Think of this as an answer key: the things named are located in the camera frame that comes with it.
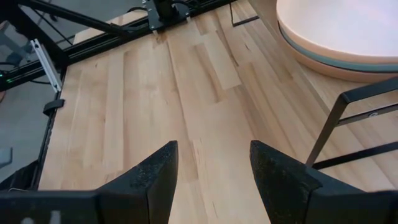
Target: black metal frame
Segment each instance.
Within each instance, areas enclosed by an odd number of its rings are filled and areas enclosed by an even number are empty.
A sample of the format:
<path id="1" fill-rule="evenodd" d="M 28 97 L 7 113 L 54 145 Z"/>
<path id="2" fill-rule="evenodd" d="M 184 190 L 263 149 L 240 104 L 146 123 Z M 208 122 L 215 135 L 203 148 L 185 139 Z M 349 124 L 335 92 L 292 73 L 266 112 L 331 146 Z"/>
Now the black metal frame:
<path id="1" fill-rule="evenodd" d="M 315 169 L 323 169 L 345 162 L 355 161 L 357 159 L 362 159 L 365 157 L 374 156 L 398 149 L 398 142 L 392 142 L 383 146 L 365 149 L 348 155 L 339 156 L 336 158 L 327 159 L 325 161 L 315 163 L 317 157 L 319 156 L 319 153 L 323 149 L 335 127 L 398 110 L 398 103 L 395 103 L 393 105 L 384 106 L 382 108 L 377 108 L 371 111 L 363 112 L 341 119 L 341 115 L 343 115 L 345 109 L 350 103 L 395 90 L 398 90 L 398 78 L 391 78 L 390 80 L 366 85 L 340 94 L 330 111 L 329 117 L 326 120 L 326 123 L 314 147 L 312 148 L 312 151 L 306 161 L 306 165 Z"/>
<path id="2" fill-rule="evenodd" d="M 211 11 L 217 7 L 230 3 L 231 0 L 204 0 L 197 4 L 196 0 L 188 0 L 188 15 L 194 17 L 204 12 Z M 36 25 L 18 5 L 28 6 L 53 16 L 61 17 L 88 27 L 104 31 L 104 34 L 97 35 L 86 41 L 67 47 L 62 50 L 41 28 Z M 100 54 L 134 39 L 150 34 L 153 29 L 149 25 L 148 16 L 130 22 L 124 26 L 107 24 L 105 22 L 90 18 L 83 14 L 54 6 L 53 4 L 39 0 L 3 0 L 0 2 L 0 16 L 2 20 L 8 20 L 21 34 L 28 39 L 38 39 L 42 43 L 55 66 L 59 70 L 66 69 L 69 65 L 77 63 L 94 55 Z M 179 16 L 157 26 L 156 30 L 164 30 L 170 26 L 181 23 L 185 17 Z M 0 77 L 0 91 L 8 90 L 15 86 L 29 82 L 45 75 L 45 72 L 38 60 L 13 69 Z"/>

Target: wood grain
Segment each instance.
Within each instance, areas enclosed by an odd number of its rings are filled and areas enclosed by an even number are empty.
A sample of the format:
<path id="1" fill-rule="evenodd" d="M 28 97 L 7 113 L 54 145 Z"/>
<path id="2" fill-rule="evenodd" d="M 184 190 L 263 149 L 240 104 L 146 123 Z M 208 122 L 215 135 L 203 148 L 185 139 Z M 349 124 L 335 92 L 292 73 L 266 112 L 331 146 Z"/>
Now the wood grain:
<path id="1" fill-rule="evenodd" d="M 233 7 L 237 21 L 253 16 L 247 1 Z M 250 141 L 305 161 L 338 94 L 363 85 L 301 66 L 276 38 L 267 21 L 232 28 L 224 6 L 70 66 L 40 189 L 95 189 L 175 139 L 170 223 L 267 223 Z M 371 98 L 347 114 L 397 99 Z M 339 127 L 320 159 L 396 141 L 397 127 L 396 113 Z M 394 189 L 397 160 L 390 152 L 324 172 Z"/>

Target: screw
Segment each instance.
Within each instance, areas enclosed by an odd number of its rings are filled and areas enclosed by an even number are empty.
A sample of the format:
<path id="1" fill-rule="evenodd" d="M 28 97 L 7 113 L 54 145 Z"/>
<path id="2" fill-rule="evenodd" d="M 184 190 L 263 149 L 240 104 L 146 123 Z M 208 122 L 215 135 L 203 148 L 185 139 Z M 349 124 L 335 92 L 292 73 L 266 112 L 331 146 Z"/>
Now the screw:
<path id="1" fill-rule="evenodd" d="M 374 113 L 369 114 L 369 117 L 371 118 L 371 117 L 377 116 L 377 115 L 379 115 L 379 113 L 378 112 L 374 112 Z"/>

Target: gray floor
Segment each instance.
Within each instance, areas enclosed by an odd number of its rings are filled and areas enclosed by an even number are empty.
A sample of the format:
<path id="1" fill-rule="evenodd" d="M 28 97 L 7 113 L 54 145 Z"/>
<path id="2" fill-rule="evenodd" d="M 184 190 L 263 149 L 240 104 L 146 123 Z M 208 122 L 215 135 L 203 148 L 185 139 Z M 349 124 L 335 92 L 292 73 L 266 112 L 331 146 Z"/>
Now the gray floor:
<path id="1" fill-rule="evenodd" d="M 126 13 L 130 7 L 141 5 L 140 0 L 51 0 L 51 2 L 101 21 L 108 21 Z M 23 10 L 33 21 L 39 22 L 40 17 L 35 12 L 24 7 Z M 67 37 L 87 28 L 63 19 L 52 24 Z M 54 41 L 62 39 L 44 21 L 40 26 Z M 5 33 L 20 46 L 27 42 L 27 39 L 16 33 L 12 26 L 7 28 Z M 60 46 L 64 48 L 68 44 L 62 43 Z M 5 61 L 10 53 L 6 46 L 1 46 L 0 61 Z M 50 86 L 35 83 L 26 83 L 6 92 L 6 97 L 0 103 L 0 149 L 13 147 L 14 156 L 12 164 L 0 169 L 0 181 L 37 159 L 47 125 L 47 117 L 42 114 L 42 110 L 53 98 L 54 92 Z"/>

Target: wooden table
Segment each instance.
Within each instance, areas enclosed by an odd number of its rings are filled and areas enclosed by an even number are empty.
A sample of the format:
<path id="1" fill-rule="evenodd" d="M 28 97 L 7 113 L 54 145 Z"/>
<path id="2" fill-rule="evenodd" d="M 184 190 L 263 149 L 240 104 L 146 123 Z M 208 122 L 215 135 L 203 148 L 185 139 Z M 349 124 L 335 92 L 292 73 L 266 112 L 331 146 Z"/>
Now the wooden table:
<path id="1" fill-rule="evenodd" d="M 274 15 L 264 2 L 253 4 Z M 256 15 L 247 1 L 233 9 L 236 21 Z M 224 6 L 69 66 L 39 189 L 95 189 L 176 139 L 170 223 L 266 222 L 250 140 L 305 161 L 338 94 L 363 85 L 299 65 L 275 35 L 261 20 L 232 28 Z M 348 113 L 397 99 L 369 99 Z M 396 141 L 397 127 L 396 113 L 339 127 L 319 159 Z M 324 172 L 368 191 L 394 189 L 397 161 L 390 152 Z"/>

